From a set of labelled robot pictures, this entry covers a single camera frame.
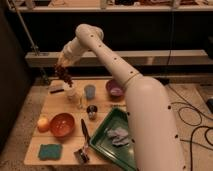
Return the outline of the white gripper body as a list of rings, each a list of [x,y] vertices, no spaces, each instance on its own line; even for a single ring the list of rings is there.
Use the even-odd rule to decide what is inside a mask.
[[[66,57],[63,52],[59,53],[58,60],[56,63],[57,66],[66,68],[74,65],[74,61]]]

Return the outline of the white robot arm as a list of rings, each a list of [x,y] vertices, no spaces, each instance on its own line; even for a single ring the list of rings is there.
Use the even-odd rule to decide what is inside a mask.
[[[103,31],[81,24],[59,55],[56,73],[65,82],[67,68],[92,51],[125,91],[128,123],[138,171],[186,171],[175,116],[161,82],[142,75],[103,43]]]

